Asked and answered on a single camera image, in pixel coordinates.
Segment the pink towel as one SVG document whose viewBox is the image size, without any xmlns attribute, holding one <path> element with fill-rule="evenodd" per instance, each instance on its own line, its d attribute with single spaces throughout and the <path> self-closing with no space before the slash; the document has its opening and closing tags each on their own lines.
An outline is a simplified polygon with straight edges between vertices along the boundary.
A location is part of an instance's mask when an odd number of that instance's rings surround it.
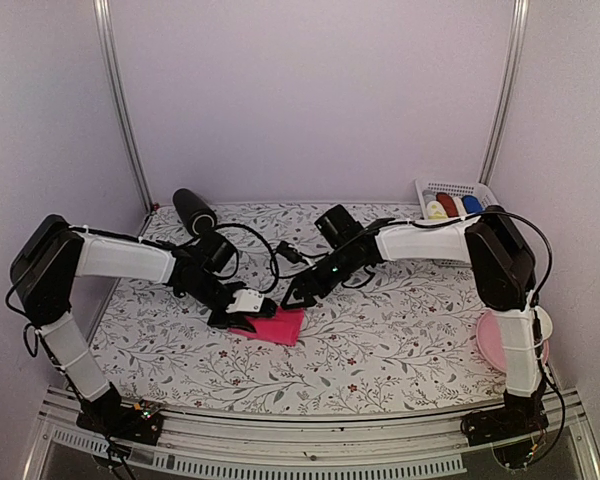
<svg viewBox="0 0 600 480">
<path fill-rule="evenodd" d="M 278 308 L 276 315 L 272 318 L 247 317 L 247 320 L 255 328 L 255 333 L 238 328 L 230 328 L 229 331 L 250 339 L 285 346 L 295 346 L 304 317 L 305 312 L 303 309 L 284 310 Z"/>
</svg>

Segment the green yellow patterned towel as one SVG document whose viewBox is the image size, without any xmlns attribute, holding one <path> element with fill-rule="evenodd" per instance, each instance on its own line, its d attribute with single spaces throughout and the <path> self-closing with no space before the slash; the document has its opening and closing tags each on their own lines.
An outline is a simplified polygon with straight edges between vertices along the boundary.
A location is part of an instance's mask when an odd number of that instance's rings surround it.
<svg viewBox="0 0 600 480">
<path fill-rule="evenodd" d="M 428 202 L 426 205 L 426 211 L 427 218 L 429 220 L 440 220 L 448 218 L 448 215 L 443 205 L 437 200 Z"/>
</svg>

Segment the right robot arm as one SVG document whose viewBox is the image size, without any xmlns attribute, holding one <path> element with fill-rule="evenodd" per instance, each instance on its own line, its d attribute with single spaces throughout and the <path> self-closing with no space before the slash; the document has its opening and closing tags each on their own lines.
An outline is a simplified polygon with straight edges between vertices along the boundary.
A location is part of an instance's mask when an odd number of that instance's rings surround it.
<svg viewBox="0 0 600 480">
<path fill-rule="evenodd" d="M 548 381 L 541 365 L 544 331 L 537 315 L 546 280 L 535 275 L 536 258 L 517 226 L 534 225 L 499 205 L 450 220 L 380 218 L 361 225 L 342 205 L 315 223 L 331 253 L 295 274 L 285 310 L 309 308 L 355 272 L 404 259 L 450 260 L 471 266 L 482 303 L 499 324 L 506 387 L 497 427 L 517 436 L 541 411 Z"/>
</svg>

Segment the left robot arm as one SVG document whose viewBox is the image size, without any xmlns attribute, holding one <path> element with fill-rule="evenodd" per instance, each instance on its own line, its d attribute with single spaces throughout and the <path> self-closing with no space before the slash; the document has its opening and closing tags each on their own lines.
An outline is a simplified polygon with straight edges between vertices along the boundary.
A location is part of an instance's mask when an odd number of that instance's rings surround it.
<svg viewBox="0 0 600 480">
<path fill-rule="evenodd" d="M 91 402 L 91 419 L 108 434 L 128 426 L 128 412 L 108 395 L 115 392 L 94 358 L 76 318 L 77 286 L 91 278 L 163 285 L 190 297 L 220 330 L 254 331 L 252 319 L 270 319 L 277 305 L 267 294 L 219 273 L 236 253 L 219 232 L 208 231 L 180 245 L 70 224 L 46 216 L 13 260 L 6 297 L 11 309 L 34 327 L 60 371 L 80 397 Z"/>
</svg>

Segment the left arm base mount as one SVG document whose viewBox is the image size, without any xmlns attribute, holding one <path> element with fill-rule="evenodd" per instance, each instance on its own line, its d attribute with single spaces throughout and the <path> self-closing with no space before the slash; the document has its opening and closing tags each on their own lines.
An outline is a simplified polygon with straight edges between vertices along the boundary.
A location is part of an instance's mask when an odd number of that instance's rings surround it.
<svg viewBox="0 0 600 480">
<path fill-rule="evenodd" d="M 162 433 L 164 417 L 160 413 L 146 415 L 143 410 L 113 404 L 81 401 L 78 427 L 98 433 L 107 439 L 126 440 L 156 446 Z"/>
</svg>

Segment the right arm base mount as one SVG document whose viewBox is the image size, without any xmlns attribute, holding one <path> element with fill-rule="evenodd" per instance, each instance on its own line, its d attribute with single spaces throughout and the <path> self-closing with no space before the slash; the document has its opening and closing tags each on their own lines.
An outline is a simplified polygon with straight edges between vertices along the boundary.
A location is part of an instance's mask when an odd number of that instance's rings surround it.
<svg viewBox="0 0 600 480">
<path fill-rule="evenodd" d="M 549 426 L 546 413 L 526 416 L 522 410 L 500 407 L 475 410 L 461 418 L 460 431 L 470 446 L 513 439 L 518 436 L 540 432 Z"/>
</svg>

